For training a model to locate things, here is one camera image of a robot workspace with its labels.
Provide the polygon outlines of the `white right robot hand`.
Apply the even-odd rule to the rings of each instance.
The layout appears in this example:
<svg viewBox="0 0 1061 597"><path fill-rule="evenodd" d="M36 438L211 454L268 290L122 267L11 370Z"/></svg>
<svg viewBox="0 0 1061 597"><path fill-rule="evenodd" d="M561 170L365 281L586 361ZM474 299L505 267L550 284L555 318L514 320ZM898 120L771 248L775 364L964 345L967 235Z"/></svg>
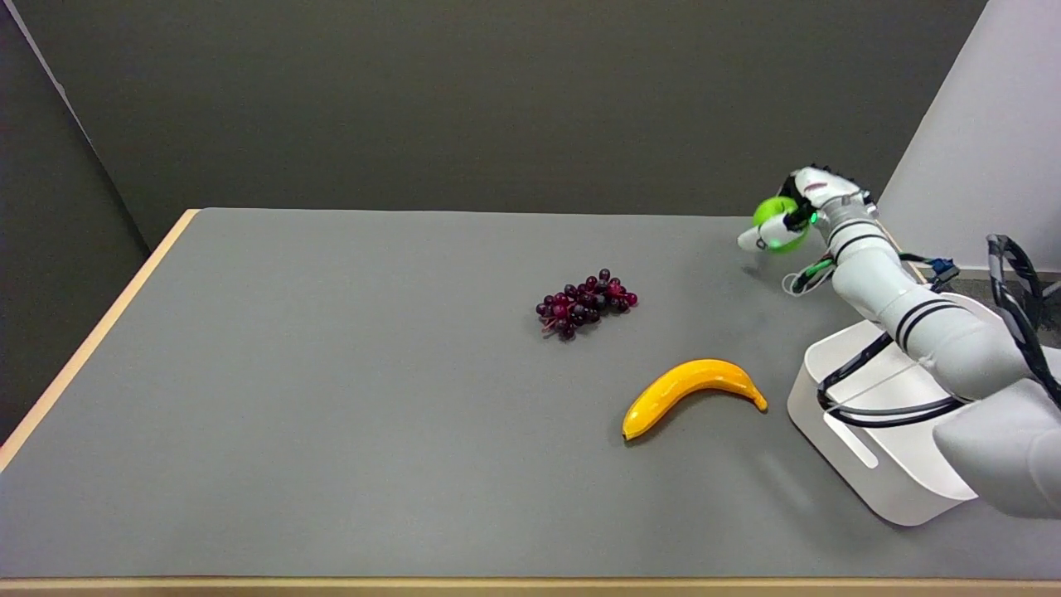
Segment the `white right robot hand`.
<svg viewBox="0 0 1061 597"><path fill-rule="evenodd" d="M772 254L792 252L823 217L827 203L836 199L850 199L860 206L875 204L870 190L843 177L833 166L793 170L775 196L755 208L753 227L740 234L740 249Z"/></svg>

